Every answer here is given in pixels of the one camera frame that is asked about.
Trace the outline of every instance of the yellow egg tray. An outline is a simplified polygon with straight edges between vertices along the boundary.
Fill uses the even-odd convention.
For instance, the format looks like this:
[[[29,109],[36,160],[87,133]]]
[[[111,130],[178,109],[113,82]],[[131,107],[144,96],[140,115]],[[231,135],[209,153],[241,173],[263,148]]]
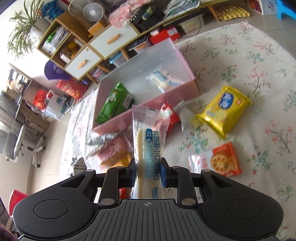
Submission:
[[[222,6],[217,8],[216,13],[222,21],[231,20],[234,18],[246,18],[250,16],[250,13],[241,7]]]

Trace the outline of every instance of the blue stool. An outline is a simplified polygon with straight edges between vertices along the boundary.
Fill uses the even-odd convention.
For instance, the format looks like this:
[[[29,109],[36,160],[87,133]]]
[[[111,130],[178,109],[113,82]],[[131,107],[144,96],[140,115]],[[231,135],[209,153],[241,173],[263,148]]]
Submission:
[[[278,9],[277,17],[279,19],[282,19],[283,13],[285,13],[289,15],[291,18],[296,20],[296,13],[290,8],[286,7],[282,0],[277,0],[277,9]]]

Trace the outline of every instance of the red chair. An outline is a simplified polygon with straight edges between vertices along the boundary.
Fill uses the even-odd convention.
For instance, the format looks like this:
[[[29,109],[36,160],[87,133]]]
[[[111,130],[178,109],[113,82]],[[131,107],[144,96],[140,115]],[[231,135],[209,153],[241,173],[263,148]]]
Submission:
[[[12,191],[8,203],[8,213],[10,216],[12,215],[13,209],[15,208],[16,204],[27,196],[27,194],[24,194],[18,190]]]

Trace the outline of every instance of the orange biscuit package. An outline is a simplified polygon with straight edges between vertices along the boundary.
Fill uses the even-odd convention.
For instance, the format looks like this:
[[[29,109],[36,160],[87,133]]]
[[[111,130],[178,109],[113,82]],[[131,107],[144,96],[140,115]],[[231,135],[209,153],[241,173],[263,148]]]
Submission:
[[[223,176],[231,177],[242,172],[232,142],[211,151],[190,155],[188,161],[193,173],[200,173],[203,169],[211,169]]]

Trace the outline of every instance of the white drawer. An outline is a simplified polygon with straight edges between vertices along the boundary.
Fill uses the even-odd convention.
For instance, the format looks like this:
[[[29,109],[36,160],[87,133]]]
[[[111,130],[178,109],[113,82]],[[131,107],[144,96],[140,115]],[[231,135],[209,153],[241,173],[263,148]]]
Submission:
[[[119,34],[118,39],[110,44],[107,44],[108,40],[112,39],[117,34]],[[114,26],[110,26],[91,42],[91,46],[93,46],[101,55],[103,55],[104,58],[106,58],[137,35],[137,32],[130,25],[125,26],[122,30]]]
[[[92,51],[89,47],[86,47],[66,67],[66,71],[79,80],[100,60],[101,58],[96,53],[94,53],[94,51]],[[81,63],[83,63],[84,61],[86,61],[86,63],[79,68]]]

